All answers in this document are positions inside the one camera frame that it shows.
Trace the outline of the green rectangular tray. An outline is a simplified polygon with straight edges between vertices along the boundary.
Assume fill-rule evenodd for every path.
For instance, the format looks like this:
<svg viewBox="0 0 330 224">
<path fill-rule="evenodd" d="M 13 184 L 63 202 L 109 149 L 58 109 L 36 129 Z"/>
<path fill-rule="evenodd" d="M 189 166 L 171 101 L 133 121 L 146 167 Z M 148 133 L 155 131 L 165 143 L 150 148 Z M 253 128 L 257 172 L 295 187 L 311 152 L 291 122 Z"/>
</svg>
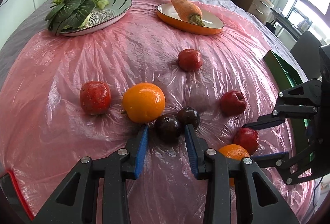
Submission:
<svg viewBox="0 0 330 224">
<path fill-rule="evenodd" d="M 303 82 L 296 69 L 275 52 L 269 50 L 263 60 L 272 73 L 279 90 L 286 90 Z M 295 153 L 298 154 L 309 146 L 308 138 L 305 135 L 309 120 L 291 118 L 290 122 L 294 134 Z"/>
</svg>

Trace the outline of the small orange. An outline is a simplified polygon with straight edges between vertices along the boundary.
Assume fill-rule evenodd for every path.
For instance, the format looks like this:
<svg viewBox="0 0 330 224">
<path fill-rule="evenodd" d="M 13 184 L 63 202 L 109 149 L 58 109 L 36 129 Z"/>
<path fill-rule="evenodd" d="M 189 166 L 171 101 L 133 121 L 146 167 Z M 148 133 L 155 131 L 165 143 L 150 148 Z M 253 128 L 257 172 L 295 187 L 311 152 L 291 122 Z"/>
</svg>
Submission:
<svg viewBox="0 0 330 224">
<path fill-rule="evenodd" d="M 219 149 L 219 152 L 226 158 L 241 161 L 244 158 L 249 158 L 250 154 L 248 151 L 240 145 L 228 144 Z"/>
</svg>

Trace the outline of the red apple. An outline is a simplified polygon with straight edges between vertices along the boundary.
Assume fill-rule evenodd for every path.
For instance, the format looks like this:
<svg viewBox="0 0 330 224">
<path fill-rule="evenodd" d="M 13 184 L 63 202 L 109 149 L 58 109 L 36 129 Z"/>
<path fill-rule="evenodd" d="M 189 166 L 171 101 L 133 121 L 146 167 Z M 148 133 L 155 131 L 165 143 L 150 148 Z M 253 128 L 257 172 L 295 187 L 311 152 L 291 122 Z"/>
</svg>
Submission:
<svg viewBox="0 0 330 224">
<path fill-rule="evenodd" d="M 105 114 L 112 101 L 110 88 L 105 82 L 89 81 L 81 87 L 79 101 L 86 114 Z"/>
<path fill-rule="evenodd" d="M 245 148 L 250 155 L 253 155 L 259 147 L 259 134 L 253 129 L 242 127 L 236 132 L 233 144 Z"/>
<path fill-rule="evenodd" d="M 220 99 L 220 109 L 226 117 L 238 116 L 247 107 L 247 99 L 240 91 L 228 91 Z"/>
<path fill-rule="evenodd" d="M 195 72 L 203 65 L 202 55 L 196 49 L 182 50 L 178 55 L 178 65 L 185 72 Z"/>
</svg>

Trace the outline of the dark plum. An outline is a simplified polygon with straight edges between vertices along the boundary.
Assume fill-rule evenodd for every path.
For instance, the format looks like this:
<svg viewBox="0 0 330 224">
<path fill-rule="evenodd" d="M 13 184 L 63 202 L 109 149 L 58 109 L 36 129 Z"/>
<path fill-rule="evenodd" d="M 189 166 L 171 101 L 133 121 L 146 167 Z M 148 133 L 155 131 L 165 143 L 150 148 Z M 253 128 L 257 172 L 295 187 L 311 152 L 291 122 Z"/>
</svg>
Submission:
<svg viewBox="0 0 330 224">
<path fill-rule="evenodd" d="M 154 133 L 160 141 L 175 144 L 181 135 L 180 123 L 172 114 L 161 115 L 155 121 Z"/>
<path fill-rule="evenodd" d="M 189 124 L 196 130 L 200 124 L 200 114 L 193 107 L 187 106 L 179 110 L 177 120 L 182 130 Z"/>
</svg>

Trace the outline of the large orange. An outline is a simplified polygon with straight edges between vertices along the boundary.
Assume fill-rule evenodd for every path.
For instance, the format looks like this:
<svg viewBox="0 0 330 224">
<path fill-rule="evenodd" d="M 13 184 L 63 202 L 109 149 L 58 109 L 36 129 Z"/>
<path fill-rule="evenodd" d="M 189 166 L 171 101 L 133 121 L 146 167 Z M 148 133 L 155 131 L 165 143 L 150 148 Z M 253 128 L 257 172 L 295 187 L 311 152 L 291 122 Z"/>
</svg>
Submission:
<svg viewBox="0 0 330 224">
<path fill-rule="evenodd" d="M 122 106 L 132 122 L 149 123 L 163 113 L 166 98 L 163 91 L 153 83 L 139 83 L 124 93 Z"/>
</svg>

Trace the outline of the dark office chair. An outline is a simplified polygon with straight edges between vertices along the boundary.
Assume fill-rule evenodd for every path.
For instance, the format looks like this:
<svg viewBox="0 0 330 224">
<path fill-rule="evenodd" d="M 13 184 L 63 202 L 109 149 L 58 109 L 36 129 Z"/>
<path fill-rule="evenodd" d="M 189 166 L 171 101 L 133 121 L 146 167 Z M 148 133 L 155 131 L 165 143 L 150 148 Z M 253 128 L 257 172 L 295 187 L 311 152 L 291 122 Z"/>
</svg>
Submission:
<svg viewBox="0 0 330 224">
<path fill-rule="evenodd" d="M 321 76 L 319 56 L 321 46 L 321 42 L 310 31 L 305 31 L 290 50 L 309 80 Z"/>
</svg>

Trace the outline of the red black edge object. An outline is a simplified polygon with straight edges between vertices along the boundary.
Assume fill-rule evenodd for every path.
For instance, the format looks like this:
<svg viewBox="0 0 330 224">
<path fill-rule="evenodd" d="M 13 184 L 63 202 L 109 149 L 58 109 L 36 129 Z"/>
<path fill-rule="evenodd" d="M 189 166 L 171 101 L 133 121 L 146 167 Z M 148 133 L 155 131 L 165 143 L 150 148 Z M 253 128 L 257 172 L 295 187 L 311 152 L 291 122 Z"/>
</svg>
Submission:
<svg viewBox="0 0 330 224">
<path fill-rule="evenodd" d="M 32 223 L 33 218 L 13 171 L 7 170 L 1 174 L 1 222 Z"/>
</svg>

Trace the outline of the desk by window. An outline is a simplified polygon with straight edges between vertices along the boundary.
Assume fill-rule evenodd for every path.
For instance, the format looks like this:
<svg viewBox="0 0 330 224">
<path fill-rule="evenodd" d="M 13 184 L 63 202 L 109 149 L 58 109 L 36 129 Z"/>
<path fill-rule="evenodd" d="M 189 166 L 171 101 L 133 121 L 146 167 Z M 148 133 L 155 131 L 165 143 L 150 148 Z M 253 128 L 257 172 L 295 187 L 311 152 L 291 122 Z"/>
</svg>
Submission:
<svg viewBox="0 0 330 224">
<path fill-rule="evenodd" d="M 282 14 L 279 14 L 275 9 L 270 9 L 274 16 L 275 22 L 277 22 L 282 28 L 284 28 L 296 41 L 302 36 L 302 32 L 298 30 L 287 18 Z"/>
</svg>

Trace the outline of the wooden drawer cabinet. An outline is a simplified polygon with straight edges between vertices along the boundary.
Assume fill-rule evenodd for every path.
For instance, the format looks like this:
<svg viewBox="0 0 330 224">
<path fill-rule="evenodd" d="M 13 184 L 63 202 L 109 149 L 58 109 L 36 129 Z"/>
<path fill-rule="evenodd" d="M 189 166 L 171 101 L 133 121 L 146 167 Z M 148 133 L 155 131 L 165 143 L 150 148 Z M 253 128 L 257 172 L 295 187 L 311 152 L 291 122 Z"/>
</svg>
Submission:
<svg viewBox="0 0 330 224">
<path fill-rule="evenodd" d="M 266 23 L 273 8 L 273 3 L 270 0 L 235 0 L 235 4 L 254 15 L 263 24 Z"/>
</svg>

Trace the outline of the pink plastic sheet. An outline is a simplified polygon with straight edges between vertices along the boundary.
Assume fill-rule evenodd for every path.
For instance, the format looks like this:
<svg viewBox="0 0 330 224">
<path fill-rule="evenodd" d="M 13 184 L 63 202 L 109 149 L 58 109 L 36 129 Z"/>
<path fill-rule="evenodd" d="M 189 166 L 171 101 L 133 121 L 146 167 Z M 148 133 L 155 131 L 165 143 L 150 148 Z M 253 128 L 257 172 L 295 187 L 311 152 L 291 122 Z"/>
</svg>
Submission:
<svg viewBox="0 0 330 224">
<path fill-rule="evenodd" d="M 195 35 L 160 20 L 168 0 L 133 0 L 115 24 L 73 38 L 54 36 L 40 14 L 8 43 L 24 47 L 1 88 L 1 164 L 33 215 L 84 156 L 124 147 L 143 123 L 193 107 L 197 134 L 216 149 L 245 123 L 272 111 L 279 88 L 263 58 L 295 64 L 264 27 L 230 9 L 200 7 L 224 23 Z"/>
</svg>

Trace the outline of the orange oval dish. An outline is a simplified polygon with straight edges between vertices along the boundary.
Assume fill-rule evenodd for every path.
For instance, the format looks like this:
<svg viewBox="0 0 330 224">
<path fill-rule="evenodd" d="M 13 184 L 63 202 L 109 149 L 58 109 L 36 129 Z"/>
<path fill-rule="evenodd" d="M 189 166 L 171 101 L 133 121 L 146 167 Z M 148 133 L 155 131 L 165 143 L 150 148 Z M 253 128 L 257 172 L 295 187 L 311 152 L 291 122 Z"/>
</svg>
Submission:
<svg viewBox="0 0 330 224">
<path fill-rule="evenodd" d="M 215 35 L 224 28 L 222 20 L 204 9 L 199 9 L 195 15 L 184 16 L 171 3 L 158 5 L 157 16 L 173 28 L 197 35 Z"/>
</svg>

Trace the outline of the orange carrot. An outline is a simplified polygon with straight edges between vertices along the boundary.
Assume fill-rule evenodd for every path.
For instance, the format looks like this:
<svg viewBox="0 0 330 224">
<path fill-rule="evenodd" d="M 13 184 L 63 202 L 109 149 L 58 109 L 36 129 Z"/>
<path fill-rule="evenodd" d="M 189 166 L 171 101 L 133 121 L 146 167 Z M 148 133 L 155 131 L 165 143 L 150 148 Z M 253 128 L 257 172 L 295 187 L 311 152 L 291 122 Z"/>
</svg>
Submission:
<svg viewBox="0 0 330 224">
<path fill-rule="evenodd" d="M 198 26 L 204 26 L 203 13 L 197 5 L 188 0 L 170 1 L 182 21 Z"/>
</svg>

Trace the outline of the green leafy vegetable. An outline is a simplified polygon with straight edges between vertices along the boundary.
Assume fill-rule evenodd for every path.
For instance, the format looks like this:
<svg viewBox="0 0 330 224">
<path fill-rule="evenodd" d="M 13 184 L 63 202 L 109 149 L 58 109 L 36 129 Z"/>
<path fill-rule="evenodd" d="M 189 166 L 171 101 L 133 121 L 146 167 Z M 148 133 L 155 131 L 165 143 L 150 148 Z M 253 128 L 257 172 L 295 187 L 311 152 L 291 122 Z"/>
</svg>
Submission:
<svg viewBox="0 0 330 224">
<path fill-rule="evenodd" d="M 47 29 L 55 35 L 64 30 L 78 30 L 85 26 L 94 9 L 103 10 L 108 0 L 53 0 L 45 21 Z"/>
</svg>

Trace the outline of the patterned grey plate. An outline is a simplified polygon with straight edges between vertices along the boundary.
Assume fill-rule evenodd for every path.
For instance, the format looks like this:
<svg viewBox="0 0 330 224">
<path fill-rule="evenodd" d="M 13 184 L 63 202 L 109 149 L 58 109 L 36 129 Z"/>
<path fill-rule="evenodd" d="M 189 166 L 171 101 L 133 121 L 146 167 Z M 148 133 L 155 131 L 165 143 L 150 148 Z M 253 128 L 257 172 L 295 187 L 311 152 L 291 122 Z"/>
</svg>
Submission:
<svg viewBox="0 0 330 224">
<path fill-rule="evenodd" d="M 60 32 L 63 36 L 74 37 L 81 36 L 107 28 L 108 26 L 116 23 L 131 8 L 132 0 L 107 0 L 108 4 L 104 9 L 98 6 L 88 16 L 85 25 L 80 29 L 62 30 Z"/>
</svg>

